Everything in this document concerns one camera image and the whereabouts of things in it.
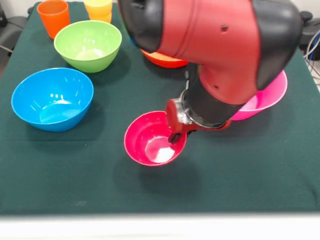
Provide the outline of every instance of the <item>screw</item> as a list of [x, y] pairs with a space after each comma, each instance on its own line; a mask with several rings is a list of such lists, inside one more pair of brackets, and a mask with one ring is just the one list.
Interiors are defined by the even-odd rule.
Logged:
[[228, 30], [228, 25], [222, 25], [221, 31], [226, 32]]

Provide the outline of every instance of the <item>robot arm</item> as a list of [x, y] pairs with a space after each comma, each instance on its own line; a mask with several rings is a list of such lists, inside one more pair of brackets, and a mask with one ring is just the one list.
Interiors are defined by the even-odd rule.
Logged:
[[118, 0], [118, 6], [139, 48], [198, 64], [181, 98], [168, 101], [174, 133], [227, 127], [284, 69], [303, 27], [290, 0]]

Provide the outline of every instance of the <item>yellow cup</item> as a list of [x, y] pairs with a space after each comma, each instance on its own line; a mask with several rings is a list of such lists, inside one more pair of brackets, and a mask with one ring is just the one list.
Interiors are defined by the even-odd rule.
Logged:
[[111, 22], [113, 0], [83, 0], [91, 20]]
[[111, 23], [112, 20], [112, 12], [108, 15], [104, 15], [104, 16], [92, 16], [89, 14], [89, 18], [90, 20], [98, 20], [98, 21], [103, 21], [103, 22], [107, 22], [107, 23]]

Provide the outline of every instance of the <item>blue bowl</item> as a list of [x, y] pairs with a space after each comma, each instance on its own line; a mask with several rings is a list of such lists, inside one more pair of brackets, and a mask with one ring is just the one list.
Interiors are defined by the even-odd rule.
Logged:
[[91, 80], [71, 68], [36, 72], [14, 90], [11, 106], [28, 124], [45, 131], [63, 132], [86, 115], [94, 96]]

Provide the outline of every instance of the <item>plastic bowl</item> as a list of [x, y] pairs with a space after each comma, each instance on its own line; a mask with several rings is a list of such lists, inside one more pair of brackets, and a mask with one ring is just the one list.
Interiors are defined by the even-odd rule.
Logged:
[[124, 135], [124, 148], [137, 163], [157, 167], [171, 163], [183, 151], [187, 134], [170, 144], [171, 130], [167, 125], [166, 112], [152, 111], [141, 115], [128, 127]]
[[28, 124], [45, 131], [63, 132], [86, 115], [94, 96], [91, 80], [70, 68], [50, 68], [24, 79], [14, 90], [11, 106]]
[[276, 105], [286, 94], [288, 78], [283, 70], [268, 87], [259, 91], [233, 117], [233, 121], [251, 118], [263, 110]]
[[105, 21], [78, 21], [64, 27], [54, 39], [54, 47], [74, 68], [85, 73], [106, 69], [118, 54], [121, 32]]
[[188, 62], [185, 60], [166, 56], [159, 52], [148, 53], [142, 49], [140, 50], [150, 62], [163, 68], [176, 69], [176, 68], [184, 67], [188, 64]]

